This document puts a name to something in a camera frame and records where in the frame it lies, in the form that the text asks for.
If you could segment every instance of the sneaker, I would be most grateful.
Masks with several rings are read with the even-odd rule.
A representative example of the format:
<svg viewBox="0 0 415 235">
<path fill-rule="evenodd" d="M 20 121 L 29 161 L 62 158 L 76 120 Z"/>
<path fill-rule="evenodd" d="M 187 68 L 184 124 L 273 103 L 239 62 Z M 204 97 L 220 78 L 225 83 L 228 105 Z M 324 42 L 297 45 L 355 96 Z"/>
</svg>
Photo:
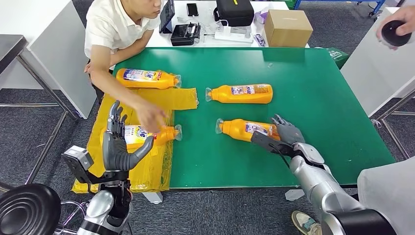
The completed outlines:
<svg viewBox="0 0 415 235">
<path fill-rule="evenodd" d="M 295 227 L 304 235 L 321 235 L 322 227 L 313 218 L 309 217 L 300 211 L 294 211 L 291 214 L 291 219 Z"/>
</svg>

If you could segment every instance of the clear bottle cap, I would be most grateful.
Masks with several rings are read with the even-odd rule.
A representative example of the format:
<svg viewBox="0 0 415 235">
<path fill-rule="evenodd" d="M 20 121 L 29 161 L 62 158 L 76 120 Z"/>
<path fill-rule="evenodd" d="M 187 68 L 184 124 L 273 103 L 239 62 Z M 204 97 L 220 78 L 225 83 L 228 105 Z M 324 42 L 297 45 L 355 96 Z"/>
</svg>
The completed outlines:
<svg viewBox="0 0 415 235">
<path fill-rule="evenodd" d="M 174 139 L 177 141 L 182 141 L 183 139 L 182 125 L 174 126 L 174 130 L 175 130 L 175 133 L 177 133 Z"/>
<path fill-rule="evenodd" d="M 181 75 L 174 76 L 174 86 L 177 88 L 182 88 L 182 76 Z"/>
<path fill-rule="evenodd" d="M 206 87 L 205 96 L 206 96 L 206 102 L 209 102 L 212 100 L 212 89 L 211 88 Z"/>
<path fill-rule="evenodd" d="M 222 124 L 223 124 L 223 120 L 222 120 L 221 118 L 218 118 L 218 119 L 216 120 L 216 129 L 215 129 L 215 132 L 216 132 L 217 134 L 221 134 L 221 133 L 223 133 L 223 130 L 222 130 Z"/>
</svg>

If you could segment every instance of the black device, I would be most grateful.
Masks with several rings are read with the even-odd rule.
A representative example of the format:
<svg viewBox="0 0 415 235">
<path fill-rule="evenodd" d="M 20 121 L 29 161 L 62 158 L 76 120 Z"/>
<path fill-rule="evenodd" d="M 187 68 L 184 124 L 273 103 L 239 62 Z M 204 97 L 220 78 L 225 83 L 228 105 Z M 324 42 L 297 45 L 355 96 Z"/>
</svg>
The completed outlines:
<svg viewBox="0 0 415 235">
<path fill-rule="evenodd" d="M 403 36 L 398 36 L 396 34 L 396 29 L 398 29 L 398 27 L 403 24 L 405 24 L 403 21 L 391 21 L 382 27 L 382 37 L 387 43 L 391 44 L 394 47 L 401 47 L 409 42 L 412 33 L 408 33 Z"/>
<path fill-rule="evenodd" d="M 187 4 L 187 15 L 188 16 L 198 16 L 199 12 L 197 11 L 197 5 L 195 3 Z"/>
<path fill-rule="evenodd" d="M 173 34 L 170 41 L 173 46 L 188 46 L 193 45 L 194 42 L 199 42 L 200 38 L 200 24 L 178 24 L 174 27 Z"/>
<path fill-rule="evenodd" d="M 250 26 L 254 20 L 254 9 L 249 0 L 216 0 L 213 11 L 215 21 L 226 20 L 231 27 Z"/>
<path fill-rule="evenodd" d="M 163 10 L 160 13 L 160 27 L 159 33 L 172 33 L 173 27 L 171 26 L 171 20 L 173 19 L 174 12 L 174 1 L 167 0 Z"/>
</svg>

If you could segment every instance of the black round object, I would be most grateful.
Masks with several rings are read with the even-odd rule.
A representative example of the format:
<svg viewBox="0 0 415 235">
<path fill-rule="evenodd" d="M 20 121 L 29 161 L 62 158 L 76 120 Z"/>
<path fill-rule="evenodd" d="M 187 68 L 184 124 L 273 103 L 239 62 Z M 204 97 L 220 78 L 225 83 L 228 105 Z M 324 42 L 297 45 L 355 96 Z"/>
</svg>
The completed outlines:
<svg viewBox="0 0 415 235">
<path fill-rule="evenodd" d="M 398 36 L 396 34 L 396 29 L 404 23 L 405 22 L 403 21 L 391 21 L 386 23 L 382 28 L 382 37 L 385 41 L 395 47 L 400 47 L 408 43 L 412 33 L 408 33 L 403 36 Z"/>
<path fill-rule="evenodd" d="M 350 235 L 396 235 L 390 223 L 377 211 L 365 209 L 333 213 L 346 234 Z"/>
<path fill-rule="evenodd" d="M 61 215 L 61 200 L 51 188 L 29 184 L 0 197 L 0 235 L 51 235 Z"/>
</svg>

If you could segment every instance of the chair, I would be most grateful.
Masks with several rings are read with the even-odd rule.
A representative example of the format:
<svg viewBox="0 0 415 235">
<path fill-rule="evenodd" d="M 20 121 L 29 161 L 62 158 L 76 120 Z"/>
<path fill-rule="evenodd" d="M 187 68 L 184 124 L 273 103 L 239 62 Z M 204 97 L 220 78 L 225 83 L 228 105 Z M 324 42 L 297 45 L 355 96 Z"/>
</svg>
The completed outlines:
<svg viewBox="0 0 415 235">
<path fill-rule="evenodd" d="M 76 206 L 62 223 L 61 205 Z M 46 185 L 23 185 L 0 196 L 0 234 L 75 235 L 76 231 L 65 226 L 79 211 L 85 216 L 86 206 L 87 203 L 61 202 L 58 194 Z"/>
</svg>

